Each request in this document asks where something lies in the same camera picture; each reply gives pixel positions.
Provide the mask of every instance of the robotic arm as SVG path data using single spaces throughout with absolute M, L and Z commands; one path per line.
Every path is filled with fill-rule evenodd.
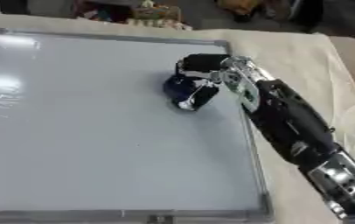
M 188 72 L 210 74 L 208 78 Z M 247 57 L 192 54 L 180 60 L 164 92 L 180 109 L 197 110 L 226 85 L 278 154 L 297 166 L 341 220 L 355 221 L 355 161 L 335 143 L 324 119 L 292 88 Z

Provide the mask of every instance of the whiteboard surface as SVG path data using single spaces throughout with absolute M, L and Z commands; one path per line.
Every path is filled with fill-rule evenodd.
M 244 121 L 162 92 L 214 45 L 0 35 L 0 210 L 258 210 Z

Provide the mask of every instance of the white tablecloth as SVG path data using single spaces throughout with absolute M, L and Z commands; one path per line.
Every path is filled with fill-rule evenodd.
M 173 31 L 56 18 L 0 16 L 0 27 L 44 32 L 80 32 L 172 39 L 225 39 L 234 54 L 259 65 L 296 89 L 337 131 L 335 137 L 355 157 L 355 83 L 324 35 L 257 31 Z M 281 224 L 338 223 L 297 169 L 284 162 L 255 133 L 261 164 Z

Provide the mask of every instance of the whiteboard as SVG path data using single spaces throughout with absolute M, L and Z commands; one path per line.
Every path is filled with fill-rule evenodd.
M 162 91 L 225 47 L 158 41 L 0 34 L 0 211 L 262 209 L 235 96 L 190 113 Z

